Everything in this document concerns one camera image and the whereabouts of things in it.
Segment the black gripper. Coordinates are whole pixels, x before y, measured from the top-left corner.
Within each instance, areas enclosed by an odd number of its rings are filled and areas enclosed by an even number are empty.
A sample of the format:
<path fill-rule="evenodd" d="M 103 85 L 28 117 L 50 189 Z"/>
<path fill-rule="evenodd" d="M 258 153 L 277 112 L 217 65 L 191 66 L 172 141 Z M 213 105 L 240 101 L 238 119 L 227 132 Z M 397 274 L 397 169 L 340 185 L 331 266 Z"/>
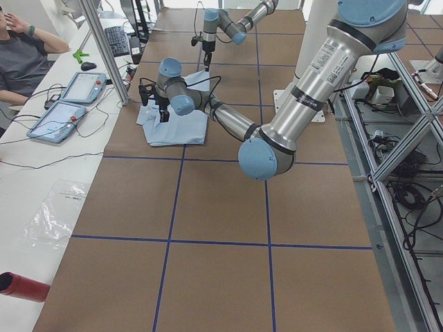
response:
<path fill-rule="evenodd" d="M 215 51 L 216 36 L 217 33 L 200 33 L 191 39 L 191 46 L 196 46 L 198 42 L 203 44 L 205 72 L 210 71 L 211 54 Z"/>
<path fill-rule="evenodd" d="M 167 98 L 162 97 L 156 88 L 155 81 L 148 78 L 139 79 L 138 92 L 142 105 L 146 107 L 149 100 L 155 101 L 155 105 L 159 107 L 160 123 L 166 123 L 170 119 L 170 112 L 168 111 L 170 102 Z"/>

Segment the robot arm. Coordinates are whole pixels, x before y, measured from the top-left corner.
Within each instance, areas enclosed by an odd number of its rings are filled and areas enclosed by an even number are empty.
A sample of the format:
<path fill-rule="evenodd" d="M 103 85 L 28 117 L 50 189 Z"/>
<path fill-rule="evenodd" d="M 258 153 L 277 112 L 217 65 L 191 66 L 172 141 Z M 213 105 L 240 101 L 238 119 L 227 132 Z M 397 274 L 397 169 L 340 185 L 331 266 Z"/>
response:
<path fill-rule="evenodd" d="M 255 124 L 214 93 L 192 89 L 181 75 L 181 64 L 171 57 L 161 62 L 155 83 L 140 85 L 141 100 L 153 99 L 162 116 L 171 111 L 179 116 L 204 112 L 241 141 L 242 171 L 267 180 L 292 167 L 297 139 L 360 57 L 403 48 L 407 16 L 406 1 L 339 1 L 323 45 L 267 124 Z"/>
<path fill-rule="evenodd" d="M 278 0 L 261 1 L 238 22 L 234 22 L 230 18 L 228 12 L 224 9 L 205 9 L 203 30 L 199 34 L 195 34 L 191 39 L 192 46 L 196 46 L 198 42 L 202 43 L 205 71 L 210 71 L 212 56 L 215 52 L 218 29 L 230 39 L 230 42 L 240 45 L 246 39 L 248 31 L 250 31 L 260 20 L 275 12 L 278 3 Z"/>

